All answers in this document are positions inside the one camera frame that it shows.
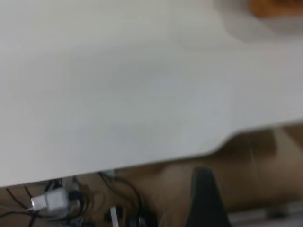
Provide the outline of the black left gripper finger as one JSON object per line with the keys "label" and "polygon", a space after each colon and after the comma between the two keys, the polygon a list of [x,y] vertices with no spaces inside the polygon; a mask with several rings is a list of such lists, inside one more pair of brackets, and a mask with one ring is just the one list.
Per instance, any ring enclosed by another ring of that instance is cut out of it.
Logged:
{"label": "black left gripper finger", "polygon": [[191,203],[185,227],[230,227],[227,212],[210,168],[196,167],[191,180]]}

